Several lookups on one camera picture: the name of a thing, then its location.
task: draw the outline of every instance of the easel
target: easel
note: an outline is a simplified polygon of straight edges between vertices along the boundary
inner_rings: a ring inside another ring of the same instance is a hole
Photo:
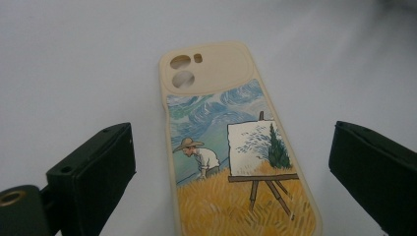
[[[275,198],[279,201],[279,203],[284,208],[285,212],[288,216],[291,216],[291,220],[294,219],[294,215],[291,215],[291,210],[286,205],[285,201],[283,200],[281,194],[275,188],[275,184],[286,194],[288,195],[288,191],[284,188],[280,181],[284,180],[294,180],[299,179],[297,174],[282,174],[282,175],[272,175],[272,176],[229,176],[228,180],[230,183],[233,182],[248,182],[252,181],[252,190],[251,190],[251,205],[250,210],[254,209],[255,200],[257,199],[257,192],[258,192],[258,185],[260,181],[265,181],[272,191]]]

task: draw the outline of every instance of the man in straw hat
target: man in straw hat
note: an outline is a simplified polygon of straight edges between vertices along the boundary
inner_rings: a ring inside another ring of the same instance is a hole
[[[202,142],[195,142],[191,138],[185,138],[182,140],[181,145],[173,151],[182,150],[188,157],[191,155],[194,156],[199,163],[199,170],[201,171],[199,179],[206,179],[209,176],[218,173],[220,165],[214,151],[198,147],[203,145]]]

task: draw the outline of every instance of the white shirt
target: white shirt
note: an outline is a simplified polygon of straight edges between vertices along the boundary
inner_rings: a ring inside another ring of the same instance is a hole
[[[214,151],[207,148],[196,148],[194,154],[197,162],[199,163],[199,169],[212,169],[215,166],[219,166],[217,155]]]

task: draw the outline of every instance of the painting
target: painting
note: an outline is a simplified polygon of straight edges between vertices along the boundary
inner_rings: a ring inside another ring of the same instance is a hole
[[[315,217],[259,82],[168,95],[184,235],[311,235]]]

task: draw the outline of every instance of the wheat field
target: wheat field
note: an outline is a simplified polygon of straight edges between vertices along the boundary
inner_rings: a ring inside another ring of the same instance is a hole
[[[259,171],[269,175],[294,173],[291,169],[272,169],[267,162]],[[177,188],[184,235],[312,235],[316,220],[299,180],[281,181],[289,196],[276,188],[294,214],[291,220],[265,182],[259,183],[250,210],[252,182],[229,183],[229,174],[225,168],[207,180]]]

